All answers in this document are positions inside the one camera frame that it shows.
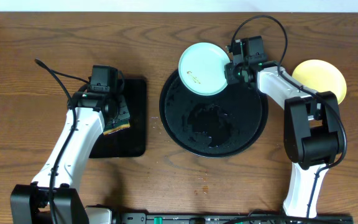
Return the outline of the yellow plate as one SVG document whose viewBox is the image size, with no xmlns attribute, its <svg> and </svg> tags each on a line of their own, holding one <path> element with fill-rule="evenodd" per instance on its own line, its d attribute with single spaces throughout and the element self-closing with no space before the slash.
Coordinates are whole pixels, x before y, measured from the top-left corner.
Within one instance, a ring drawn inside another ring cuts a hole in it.
<svg viewBox="0 0 358 224">
<path fill-rule="evenodd" d="M 326 61 L 312 59 L 301 62 L 294 69 L 292 77 L 318 92 L 333 92 L 339 104 L 346 97 L 347 85 L 343 74 Z"/>
</svg>

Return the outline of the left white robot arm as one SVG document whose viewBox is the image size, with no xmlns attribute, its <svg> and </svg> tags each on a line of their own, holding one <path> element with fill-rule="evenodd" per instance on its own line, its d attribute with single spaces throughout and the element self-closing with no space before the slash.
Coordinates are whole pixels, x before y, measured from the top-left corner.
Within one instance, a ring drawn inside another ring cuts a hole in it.
<svg viewBox="0 0 358 224">
<path fill-rule="evenodd" d="M 29 185 L 17 184 L 10 197 L 14 223 L 114 223 L 112 209 L 84 207 L 78 189 L 92 148 L 129 119 L 122 94 L 78 91 L 63 131 L 41 171 Z"/>
</svg>

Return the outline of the yellow sponge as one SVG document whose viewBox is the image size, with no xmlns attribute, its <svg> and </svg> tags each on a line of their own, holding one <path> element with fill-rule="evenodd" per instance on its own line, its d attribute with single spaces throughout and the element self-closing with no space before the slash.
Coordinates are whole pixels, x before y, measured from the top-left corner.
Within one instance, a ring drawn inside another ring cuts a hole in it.
<svg viewBox="0 0 358 224">
<path fill-rule="evenodd" d="M 103 134 L 109 135 L 118 132 L 122 129 L 130 127 L 130 113 L 127 105 L 120 106 L 117 116 L 114 119 L 110 119 L 104 128 Z"/>
</svg>

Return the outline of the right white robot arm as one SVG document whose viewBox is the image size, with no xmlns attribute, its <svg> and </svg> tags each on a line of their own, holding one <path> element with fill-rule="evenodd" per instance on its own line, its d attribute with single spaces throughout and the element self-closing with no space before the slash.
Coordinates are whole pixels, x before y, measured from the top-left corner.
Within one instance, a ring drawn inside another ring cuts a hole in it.
<svg viewBox="0 0 358 224">
<path fill-rule="evenodd" d="M 283 210 L 288 216 L 315 218 L 324 176 L 347 147 L 335 94 L 302 85 L 276 61 L 250 66 L 229 62 L 224 74 L 228 84 L 252 83 L 283 108 L 284 146 L 292 162 Z"/>
</svg>

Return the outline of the light blue plate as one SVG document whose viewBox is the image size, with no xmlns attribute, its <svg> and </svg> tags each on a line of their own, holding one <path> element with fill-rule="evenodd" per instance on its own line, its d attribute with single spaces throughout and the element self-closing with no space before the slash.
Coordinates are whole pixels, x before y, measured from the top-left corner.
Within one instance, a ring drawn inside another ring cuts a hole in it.
<svg viewBox="0 0 358 224">
<path fill-rule="evenodd" d="M 180 80 L 197 95 L 216 95 L 227 87 L 224 67 L 229 62 L 228 55 L 219 46 L 207 42 L 193 44 L 180 57 Z"/>
</svg>

